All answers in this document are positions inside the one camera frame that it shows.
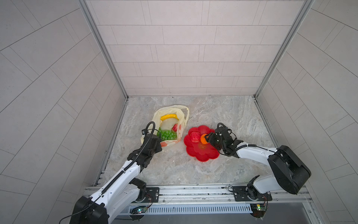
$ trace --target orange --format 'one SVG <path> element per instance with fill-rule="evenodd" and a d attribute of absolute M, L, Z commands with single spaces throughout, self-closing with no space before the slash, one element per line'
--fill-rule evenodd
<path fill-rule="evenodd" d="M 205 136 L 206 136 L 207 134 L 202 134 L 202 136 L 200 137 L 200 141 L 201 141 L 201 143 L 203 143 L 204 145 L 205 144 L 208 144 L 208 142 L 205 140 Z"/>

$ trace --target marble floor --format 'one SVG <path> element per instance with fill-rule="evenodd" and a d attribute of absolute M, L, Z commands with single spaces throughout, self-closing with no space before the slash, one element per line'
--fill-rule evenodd
<path fill-rule="evenodd" d="M 190 110 L 183 136 L 191 127 L 207 125 L 215 129 L 216 124 L 222 122 L 238 139 L 259 146 L 274 146 L 251 96 L 131 97 L 106 167 L 106 180 L 121 168 L 129 153 L 140 148 L 141 130 L 151 121 L 154 112 L 171 105 L 185 105 Z M 268 166 L 253 160 L 222 155 L 200 162 L 185 149 L 183 140 L 164 147 L 137 178 L 147 185 L 246 183 L 255 175 L 271 172 Z"/>

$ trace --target plastic bag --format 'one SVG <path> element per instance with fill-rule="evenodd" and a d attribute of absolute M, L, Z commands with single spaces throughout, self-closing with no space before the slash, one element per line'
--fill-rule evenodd
<path fill-rule="evenodd" d="M 185 117 L 184 112 L 182 111 L 182 109 L 187 110 L 187 116 L 186 117 Z M 154 113 L 154 116 L 153 116 L 153 119 L 152 119 L 152 121 L 155 122 L 155 129 L 158 129 L 161 126 L 162 122 L 163 122 L 162 120 L 160 120 L 160 118 L 162 116 L 168 115 L 168 114 L 176 114 L 176 116 L 178 117 L 178 129 L 176 131 L 178 139 L 177 140 L 165 140 L 165 141 L 162 141 L 160 143 L 160 145 L 162 147 L 172 146 L 172 145 L 178 143 L 182 139 L 182 136 L 183 136 L 183 133 L 184 133 L 184 128 L 186 127 L 187 122 L 188 122 L 188 118 L 189 118 L 189 108 L 187 108 L 186 106 L 182 106 L 182 105 L 173 105 L 173 106 L 167 106 L 167 107 L 160 108 L 159 110 L 157 110 Z M 152 127 L 153 127 L 153 125 L 150 125 L 148 127 L 149 132 L 151 132 Z M 140 138 L 140 141 L 143 144 L 144 135 Z"/>

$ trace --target red flower-shaped plate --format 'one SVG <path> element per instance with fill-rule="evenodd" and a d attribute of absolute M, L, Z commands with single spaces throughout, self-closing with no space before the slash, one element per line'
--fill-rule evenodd
<path fill-rule="evenodd" d="M 190 134 L 192 132 L 199 132 L 201 136 L 202 134 L 209 134 L 210 132 L 215 132 L 215 130 L 210 129 L 208 126 L 205 125 L 189 129 L 188 135 L 184 137 L 184 144 L 187 146 L 187 153 L 189 156 L 197 158 L 197 160 L 199 160 L 200 162 L 206 162 L 209 159 L 216 159 L 219 157 L 219 152 L 210 144 L 203 144 L 200 141 L 192 142 L 190 140 Z"/>

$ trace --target red fruit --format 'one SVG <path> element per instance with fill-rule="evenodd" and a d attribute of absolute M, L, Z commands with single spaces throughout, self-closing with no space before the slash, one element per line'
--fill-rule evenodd
<path fill-rule="evenodd" d="M 192 142 L 200 142 L 200 137 L 201 137 L 201 135 L 199 132 L 192 132 L 190 134 L 190 140 Z"/>
<path fill-rule="evenodd" d="M 171 129 L 176 132 L 178 129 L 178 124 L 174 124 L 174 126 Z"/>

